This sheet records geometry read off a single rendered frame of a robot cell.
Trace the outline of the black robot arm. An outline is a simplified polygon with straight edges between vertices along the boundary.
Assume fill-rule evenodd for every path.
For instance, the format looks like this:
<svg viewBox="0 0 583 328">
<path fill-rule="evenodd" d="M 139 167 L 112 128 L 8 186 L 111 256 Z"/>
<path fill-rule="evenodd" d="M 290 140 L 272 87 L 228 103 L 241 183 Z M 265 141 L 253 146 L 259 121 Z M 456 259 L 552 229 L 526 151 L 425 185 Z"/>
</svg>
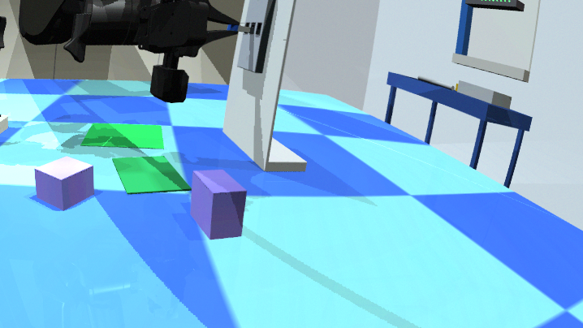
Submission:
<svg viewBox="0 0 583 328">
<path fill-rule="evenodd" d="M 173 1 L 141 8 L 140 19 L 148 20 L 148 30 L 146 37 L 139 37 L 139 50 L 167 54 L 205 43 L 209 5 Z M 82 63 L 86 45 L 122 45 L 131 16 L 131 0 L 20 0 L 19 30 L 34 45 L 68 41 L 64 49 Z"/>
</svg>

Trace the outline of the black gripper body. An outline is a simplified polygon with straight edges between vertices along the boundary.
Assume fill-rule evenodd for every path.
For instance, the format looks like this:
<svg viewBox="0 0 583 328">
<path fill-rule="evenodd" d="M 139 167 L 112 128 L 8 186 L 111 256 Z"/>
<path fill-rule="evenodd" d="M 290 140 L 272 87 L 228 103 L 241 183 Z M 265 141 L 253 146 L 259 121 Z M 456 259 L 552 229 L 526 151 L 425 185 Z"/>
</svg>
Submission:
<svg viewBox="0 0 583 328">
<path fill-rule="evenodd" d="M 131 0 L 132 16 L 127 36 L 122 45 L 138 45 L 139 37 L 146 37 L 148 20 L 140 19 L 140 10 L 144 6 L 153 6 L 161 0 Z M 179 57 L 192 56 L 193 46 L 176 48 L 177 52 L 164 53 L 163 64 L 153 66 L 150 92 L 165 103 L 184 102 L 188 91 L 189 76 L 185 70 L 179 70 Z"/>
</svg>

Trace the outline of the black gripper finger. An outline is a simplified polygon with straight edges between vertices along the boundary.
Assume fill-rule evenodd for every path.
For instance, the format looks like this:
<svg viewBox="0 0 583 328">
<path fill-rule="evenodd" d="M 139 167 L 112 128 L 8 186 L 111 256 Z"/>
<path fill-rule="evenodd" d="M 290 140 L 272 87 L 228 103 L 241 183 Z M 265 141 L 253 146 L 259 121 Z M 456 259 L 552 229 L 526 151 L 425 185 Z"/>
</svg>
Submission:
<svg viewBox="0 0 583 328">
<path fill-rule="evenodd" d="M 238 22 L 237 20 L 232 19 L 228 15 L 224 15 L 223 13 L 221 13 L 221 11 L 218 11 L 213 6 L 211 6 L 209 0 L 200 0 L 200 2 L 205 2 L 207 5 L 209 5 L 208 21 L 220 24 L 240 25 L 240 22 Z"/>
<path fill-rule="evenodd" d="M 207 39 L 205 41 L 205 44 L 208 44 L 212 41 L 216 41 L 218 39 L 224 38 L 224 37 L 229 37 L 235 34 L 238 34 L 238 31 L 231 31 L 231 30 L 212 30 L 212 31 L 207 31 L 208 32 L 208 36 Z M 202 47 L 202 45 L 195 45 L 192 48 L 192 56 L 188 56 L 188 57 L 196 57 L 199 49 Z"/>
</svg>

